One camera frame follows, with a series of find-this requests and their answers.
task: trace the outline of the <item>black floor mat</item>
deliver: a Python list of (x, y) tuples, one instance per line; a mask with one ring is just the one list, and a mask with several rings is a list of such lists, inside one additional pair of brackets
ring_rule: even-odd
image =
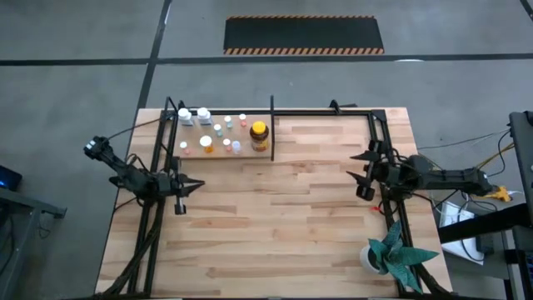
[(373, 16), (234, 16), (226, 20), (224, 54), (383, 54)]

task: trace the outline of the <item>gray floor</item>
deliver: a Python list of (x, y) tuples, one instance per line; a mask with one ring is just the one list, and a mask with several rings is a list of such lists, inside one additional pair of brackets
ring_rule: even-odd
[[(147, 58), (162, 0), (0, 0), (0, 59)], [(235, 14), (373, 14), (387, 54), (531, 53), (533, 22), (518, 0), (174, 0), (160, 57), (216, 56)], [(94, 135), (133, 122), (145, 66), (0, 67), (0, 164), (24, 174), (22, 192), (68, 206), (52, 235), (36, 238), (17, 298), (92, 293), (116, 189), (110, 170), (85, 157)], [(353, 62), (158, 66), (147, 106), (165, 96), (194, 106), (409, 108), (419, 146), (499, 131), (507, 114), (533, 109), (533, 61)], [(128, 135), (112, 141), (126, 153)], [(446, 168), (495, 153), (497, 138), (424, 151)], [(514, 154), (494, 183), (521, 189)], [(487, 170), (501, 167), (494, 162)], [(514, 203), (524, 201), (517, 197)], [(504, 203), (494, 202), (500, 208)], [(460, 294), (503, 298), (500, 280), (446, 257)]]

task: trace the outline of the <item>white bottle cap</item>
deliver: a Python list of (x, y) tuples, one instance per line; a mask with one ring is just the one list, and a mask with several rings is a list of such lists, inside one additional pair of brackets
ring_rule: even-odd
[(187, 118), (189, 116), (190, 112), (186, 108), (180, 108), (180, 110), (177, 111), (177, 115), (180, 118)]
[(239, 143), (239, 141), (233, 141), (232, 148), (233, 148), (233, 151), (235, 152), (241, 151), (241, 144)]
[(197, 110), (198, 117), (200, 117), (200, 118), (207, 118), (207, 114), (208, 113), (209, 113), (209, 111), (205, 107), (200, 107)]
[(211, 146), (212, 141), (213, 140), (210, 136), (203, 136), (202, 138), (200, 138), (200, 145), (202, 147), (209, 147)]

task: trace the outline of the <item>green plant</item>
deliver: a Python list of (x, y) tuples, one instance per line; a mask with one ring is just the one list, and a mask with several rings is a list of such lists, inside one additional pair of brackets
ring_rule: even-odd
[(401, 224), (396, 221), (383, 241), (380, 242), (371, 238), (368, 240), (371, 250), (376, 255), (375, 265), (379, 267), (380, 274), (390, 273), (404, 287), (411, 287), (415, 291), (422, 293), (415, 276), (408, 266), (428, 261), (439, 253), (414, 247), (403, 247), (400, 233)]

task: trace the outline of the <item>butcher block tabletop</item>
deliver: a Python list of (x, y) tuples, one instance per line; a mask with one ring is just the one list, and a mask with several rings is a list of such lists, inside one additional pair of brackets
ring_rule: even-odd
[[(406, 108), (383, 109), (393, 146), (402, 155), (416, 153)], [(141, 109), (136, 123), (157, 119), (160, 111)], [(174, 197), (166, 201), (152, 296), (397, 296), (390, 274), (372, 274), (359, 261), (368, 238), (386, 235), (385, 218), (371, 210), (381, 200), (379, 189), (373, 201), (361, 200), (355, 180), (346, 174), (363, 173), (364, 162), (349, 157), (363, 153), (368, 145), (367, 119), (280, 116), (274, 123), (273, 162), (270, 158), (182, 161), (182, 173), (206, 184), (184, 199), (186, 215), (174, 214)], [(152, 160), (157, 125), (133, 132), (129, 151), (145, 163)], [(160, 165), (164, 158), (162, 153)], [(116, 205), (132, 197), (121, 190)], [(417, 197), (405, 205), (414, 246), (442, 253), (431, 205)], [(96, 292), (108, 288), (132, 257), (141, 210), (133, 201), (113, 215)], [(442, 254), (424, 265), (442, 287), (451, 290)]]

